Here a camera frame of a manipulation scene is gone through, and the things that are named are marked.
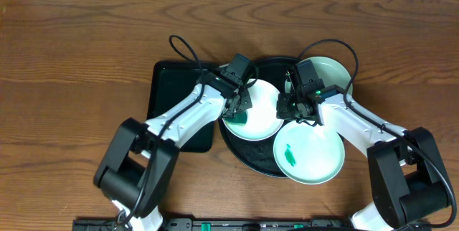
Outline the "white plate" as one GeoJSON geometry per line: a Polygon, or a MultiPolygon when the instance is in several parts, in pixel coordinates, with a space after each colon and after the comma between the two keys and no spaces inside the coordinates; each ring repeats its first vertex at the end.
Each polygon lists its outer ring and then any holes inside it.
{"type": "Polygon", "coordinates": [[[232,125],[223,119],[225,127],[236,137],[247,141],[260,141],[274,135],[284,120],[276,117],[279,90],[265,80],[257,80],[248,88],[252,107],[246,110],[248,119],[243,126],[232,125]]]}

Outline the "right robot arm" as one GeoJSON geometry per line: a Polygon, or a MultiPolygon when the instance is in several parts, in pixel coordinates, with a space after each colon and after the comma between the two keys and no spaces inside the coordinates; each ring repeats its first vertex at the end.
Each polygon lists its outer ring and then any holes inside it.
{"type": "Polygon", "coordinates": [[[427,129],[386,122],[337,85],[280,94],[278,117],[336,132],[367,158],[373,202],[354,213],[357,230],[436,229],[458,209],[436,141],[427,129]]]}

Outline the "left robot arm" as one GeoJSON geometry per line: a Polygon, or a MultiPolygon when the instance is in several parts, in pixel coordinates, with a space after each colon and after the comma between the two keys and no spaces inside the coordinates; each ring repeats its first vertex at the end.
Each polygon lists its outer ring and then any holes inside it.
{"type": "Polygon", "coordinates": [[[200,77],[181,102],[165,113],[139,122],[123,121],[93,179],[119,209],[113,230],[157,230],[158,205],[166,194],[181,147],[218,118],[251,108],[247,78],[200,77]]]}

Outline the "green sponge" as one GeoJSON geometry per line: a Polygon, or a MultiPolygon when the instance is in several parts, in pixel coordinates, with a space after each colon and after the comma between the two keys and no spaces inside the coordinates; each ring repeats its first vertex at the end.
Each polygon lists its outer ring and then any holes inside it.
{"type": "Polygon", "coordinates": [[[227,118],[227,122],[236,126],[243,126],[247,123],[248,115],[246,111],[236,113],[233,118],[227,118]]]}

